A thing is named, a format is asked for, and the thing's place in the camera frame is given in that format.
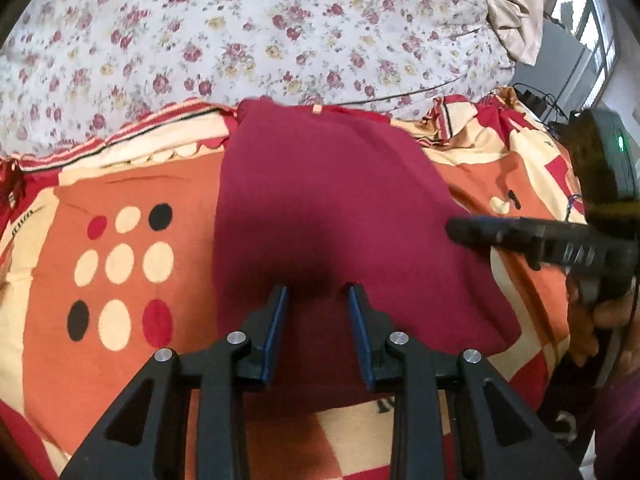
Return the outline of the person's right hand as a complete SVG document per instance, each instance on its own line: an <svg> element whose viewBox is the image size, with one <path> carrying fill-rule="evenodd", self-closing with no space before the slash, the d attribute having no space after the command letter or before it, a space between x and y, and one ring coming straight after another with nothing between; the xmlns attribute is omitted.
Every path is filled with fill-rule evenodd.
<svg viewBox="0 0 640 480"><path fill-rule="evenodd" d="M583 366L589 358L597 355L599 343L595 330L612 330L629 326L626 342L622 345L622 355L615 370L617 375L628 375L639 368L639 310L631 315L634 293L605 301L595 307L587 307L579 299L579 292L572 278L566 280L570 329L570 356L577 366Z"/></svg>

